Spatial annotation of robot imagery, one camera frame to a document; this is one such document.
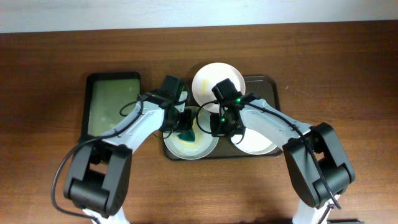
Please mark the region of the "green and yellow sponge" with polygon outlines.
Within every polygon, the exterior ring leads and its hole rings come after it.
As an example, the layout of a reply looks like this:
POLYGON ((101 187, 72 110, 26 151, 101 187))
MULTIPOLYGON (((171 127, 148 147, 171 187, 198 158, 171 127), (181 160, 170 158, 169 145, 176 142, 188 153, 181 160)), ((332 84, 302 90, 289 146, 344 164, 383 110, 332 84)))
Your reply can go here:
POLYGON ((179 140, 185 142, 194 142, 196 140, 195 132, 192 129, 177 134, 177 137, 179 138, 179 140))

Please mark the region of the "white green-tinted plate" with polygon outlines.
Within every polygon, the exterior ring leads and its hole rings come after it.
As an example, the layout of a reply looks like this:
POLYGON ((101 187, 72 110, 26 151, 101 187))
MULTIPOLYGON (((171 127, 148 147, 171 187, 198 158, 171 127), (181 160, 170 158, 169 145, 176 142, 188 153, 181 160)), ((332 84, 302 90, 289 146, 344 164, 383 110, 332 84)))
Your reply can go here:
POLYGON ((230 137, 230 141, 239 150, 252 155, 268 154, 277 148, 269 139, 249 128, 245 129, 243 135, 235 134, 230 137))

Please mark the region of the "pale blue plate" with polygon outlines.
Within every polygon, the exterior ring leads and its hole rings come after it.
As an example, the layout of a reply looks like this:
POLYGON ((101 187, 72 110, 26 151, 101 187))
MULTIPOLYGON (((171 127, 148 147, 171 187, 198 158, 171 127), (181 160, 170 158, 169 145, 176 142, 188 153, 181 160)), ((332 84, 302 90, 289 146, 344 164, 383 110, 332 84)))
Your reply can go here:
POLYGON ((177 134, 172 133, 170 137, 164 139, 166 148, 171 152, 172 155, 179 159, 185 160, 196 160, 201 159, 210 154, 216 145, 218 144, 219 138, 213 137, 211 134, 203 132, 197 125, 196 115, 199 107, 188 106, 185 109, 191 109, 193 112, 193 126, 192 130, 195 132, 196 140, 194 142, 185 142, 179 140, 177 134))

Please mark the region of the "pink plate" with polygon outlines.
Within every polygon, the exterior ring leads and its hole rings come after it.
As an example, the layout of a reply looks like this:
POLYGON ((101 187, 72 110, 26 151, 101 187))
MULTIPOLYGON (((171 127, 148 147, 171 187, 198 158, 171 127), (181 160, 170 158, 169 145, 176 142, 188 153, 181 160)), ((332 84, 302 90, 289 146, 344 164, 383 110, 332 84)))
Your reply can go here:
POLYGON ((229 78, 235 88, 242 94, 246 93, 246 84, 241 73, 227 63, 210 63, 195 74, 192 81, 192 93, 195 101, 201 106, 216 100, 212 88, 219 82, 229 78))

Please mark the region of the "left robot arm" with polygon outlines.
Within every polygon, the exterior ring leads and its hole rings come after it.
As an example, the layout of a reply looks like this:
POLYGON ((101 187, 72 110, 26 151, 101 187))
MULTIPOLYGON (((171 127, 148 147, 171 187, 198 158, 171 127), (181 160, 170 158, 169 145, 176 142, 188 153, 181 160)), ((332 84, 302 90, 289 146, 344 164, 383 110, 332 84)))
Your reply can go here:
POLYGON ((93 223, 127 223, 123 203, 129 188, 132 155, 154 131, 177 131, 188 93, 155 90, 138 96, 134 109, 114 127, 79 142, 63 189, 66 199, 93 223))

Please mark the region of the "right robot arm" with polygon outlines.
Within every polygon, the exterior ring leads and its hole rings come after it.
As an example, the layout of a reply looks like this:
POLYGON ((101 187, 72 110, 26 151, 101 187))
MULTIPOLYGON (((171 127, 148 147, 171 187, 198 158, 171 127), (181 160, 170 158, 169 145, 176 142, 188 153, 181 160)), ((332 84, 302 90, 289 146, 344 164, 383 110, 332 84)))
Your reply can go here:
POLYGON ((335 130, 294 120, 254 93, 215 95, 218 118, 214 136, 230 136, 244 128, 258 132, 281 148, 290 181, 300 201, 293 223, 326 223, 339 197, 355 180, 355 172, 335 130))

